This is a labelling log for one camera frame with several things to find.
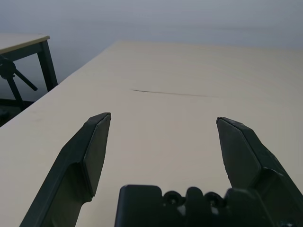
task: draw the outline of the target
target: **gray wall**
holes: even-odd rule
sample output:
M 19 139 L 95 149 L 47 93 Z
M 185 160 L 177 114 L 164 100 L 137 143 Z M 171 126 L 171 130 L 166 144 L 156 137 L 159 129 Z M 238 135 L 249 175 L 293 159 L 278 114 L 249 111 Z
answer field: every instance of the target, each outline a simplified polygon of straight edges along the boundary
M 2 0 L 0 32 L 50 35 L 60 82 L 116 40 L 303 49 L 303 0 Z M 36 56 L 16 65 L 39 88 L 17 81 L 24 99 L 46 93 Z

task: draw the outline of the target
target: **desk leg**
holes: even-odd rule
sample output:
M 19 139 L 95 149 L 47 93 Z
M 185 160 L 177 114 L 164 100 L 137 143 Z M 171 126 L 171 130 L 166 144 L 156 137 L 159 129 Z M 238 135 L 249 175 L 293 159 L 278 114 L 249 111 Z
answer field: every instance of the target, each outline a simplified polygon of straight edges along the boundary
M 42 51 L 38 53 L 41 69 L 46 83 L 47 91 L 52 90 L 58 85 L 51 53 L 47 41 L 41 42 Z

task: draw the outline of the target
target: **table edge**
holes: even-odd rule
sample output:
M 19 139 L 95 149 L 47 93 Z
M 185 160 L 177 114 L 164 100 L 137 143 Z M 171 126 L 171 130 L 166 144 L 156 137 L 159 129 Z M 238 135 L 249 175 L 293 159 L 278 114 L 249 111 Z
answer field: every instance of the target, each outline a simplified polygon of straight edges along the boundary
M 50 37 L 49 37 L 49 35 L 46 35 L 46 36 L 43 36 L 43 37 L 35 39 L 35 40 L 31 40 L 31 41 L 28 41 L 28 42 L 25 42 L 25 43 L 10 46 L 10 47 L 1 49 L 0 54 L 7 53 L 7 52 L 10 52 L 10 51 L 15 51 L 17 49 L 20 49 L 20 48 L 23 48 L 23 47 L 26 47 L 26 46 L 30 46 L 30 45 L 33 45 L 33 44 L 37 44 L 37 43 L 46 41 L 48 39 L 50 39 Z

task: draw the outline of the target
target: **table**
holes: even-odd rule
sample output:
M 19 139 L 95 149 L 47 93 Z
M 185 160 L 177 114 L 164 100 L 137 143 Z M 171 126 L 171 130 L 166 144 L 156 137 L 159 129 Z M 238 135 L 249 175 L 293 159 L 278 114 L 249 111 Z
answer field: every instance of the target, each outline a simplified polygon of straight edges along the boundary
M 303 192 L 303 52 L 118 42 L 0 128 L 0 220 L 18 226 L 63 145 L 111 112 L 107 154 L 78 227 L 113 226 L 119 189 L 230 187 L 216 118 L 254 129 Z
M 0 54 L 16 61 L 29 55 L 38 54 L 47 91 L 58 85 L 53 68 L 53 61 L 47 40 L 50 37 L 42 34 L 0 33 Z

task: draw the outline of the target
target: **scratch mark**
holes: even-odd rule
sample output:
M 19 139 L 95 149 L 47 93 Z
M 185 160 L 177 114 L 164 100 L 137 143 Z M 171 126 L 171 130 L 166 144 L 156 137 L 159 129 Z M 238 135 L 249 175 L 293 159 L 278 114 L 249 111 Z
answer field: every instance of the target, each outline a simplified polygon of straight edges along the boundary
M 138 92 L 145 92 L 145 93 L 156 93 L 156 94 L 166 94 L 166 95 L 176 95 L 176 96 L 196 96 L 196 97 L 217 98 L 215 96 L 180 94 L 180 93 L 170 93 L 170 92 L 160 92 L 160 91 L 143 91 L 143 90 L 136 90 L 136 89 L 131 89 L 131 91 L 138 91 Z

